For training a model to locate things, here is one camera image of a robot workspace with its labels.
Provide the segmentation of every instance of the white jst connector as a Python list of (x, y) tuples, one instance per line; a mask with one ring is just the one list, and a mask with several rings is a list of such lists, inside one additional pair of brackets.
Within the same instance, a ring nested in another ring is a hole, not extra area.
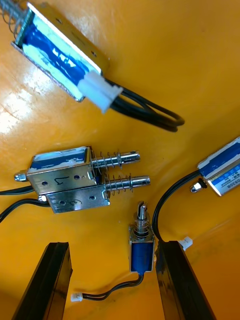
[(110, 85), (99, 74), (90, 71), (77, 86), (78, 90), (105, 113), (113, 101), (123, 92), (123, 88)]

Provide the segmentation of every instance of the push-pull solenoid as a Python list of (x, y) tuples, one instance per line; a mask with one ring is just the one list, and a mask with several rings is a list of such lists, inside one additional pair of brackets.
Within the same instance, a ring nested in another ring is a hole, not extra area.
[(150, 184), (147, 175), (109, 178), (108, 168), (140, 160), (136, 151), (96, 157), (90, 146), (37, 154), (16, 181), (29, 181), (40, 201), (48, 201), (54, 213), (97, 208), (110, 204), (111, 193)]

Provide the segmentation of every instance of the compression spring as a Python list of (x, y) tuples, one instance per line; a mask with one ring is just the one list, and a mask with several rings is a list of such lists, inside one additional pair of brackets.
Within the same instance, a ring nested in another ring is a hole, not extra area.
[(20, 7), (20, 4), (25, 1), (26, 0), (0, 0), (0, 14), (6, 24), (8, 24), (9, 30), (13, 33), (15, 39), (27, 12)]

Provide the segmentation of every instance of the printed label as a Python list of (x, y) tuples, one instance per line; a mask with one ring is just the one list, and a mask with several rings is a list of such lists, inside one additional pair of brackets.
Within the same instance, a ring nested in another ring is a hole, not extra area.
[(240, 185), (240, 165), (236, 165), (231, 170), (211, 182), (221, 195)]

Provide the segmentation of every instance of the orange surface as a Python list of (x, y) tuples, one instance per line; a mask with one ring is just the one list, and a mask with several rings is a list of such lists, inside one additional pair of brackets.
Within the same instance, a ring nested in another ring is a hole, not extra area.
[[(151, 186), (120, 193), (109, 207), (54, 215), (48, 208), (27, 205), (11, 213), (0, 225), (0, 306), (3, 310), (6, 300), (12, 305), (11, 310), (6, 307), (6, 319), (49, 242), (70, 244), (69, 294), (100, 291), (126, 279), (128, 224), (138, 201), (147, 201), (152, 214), (173, 182), (239, 135), (239, 1), (50, 3), (110, 58), (108, 78), (179, 113), (186, 123), (170, 133), (112, 110), (102, 115), (87, 100), (74, 102), (11, 47), (13, 35), (0, 20), (0, 189), (23, 186), (13, 176), (28, 167), (33, 155), (83, 145), (92, 145), (98, 155), (139, 150), (140, 163), (111, 172), (151, 178)], [(238, 193), (236, 188), (219, 198), (210, 189), (193, 195), (188, 185), (183, 187), (160, 214), (162, 237), (201, 239), (239, 212)], [(20, 198), (2, 196), (0, 210)], [(198, 248), (196, 241), (191, 248), (200, 252), (193, 268), (218, 319), (226, 319), (230, 308), (231, 319), (239, 319), (238, 277), (231, 284), (232, 273), (225, 269), (228, 285), (221, 282), (221, 265), (229, 265), (224, 264), (228, 248), (219, 242), (217, 252), (211, 251), (208, 238), (203, 239), (205, 246)], [(234, 243), (239, 249), (239, 242)], [(227, 256), (234, 267), (240, 264), (236, 252)], [(135, 309), (139, 319), (163, 319), (155, 273), (140, 287), (116, 292), (103, 303), (72, 304), (68, 296), (65, 319), (112, 319), (113, 314), (115, 319), (132, 319)]]

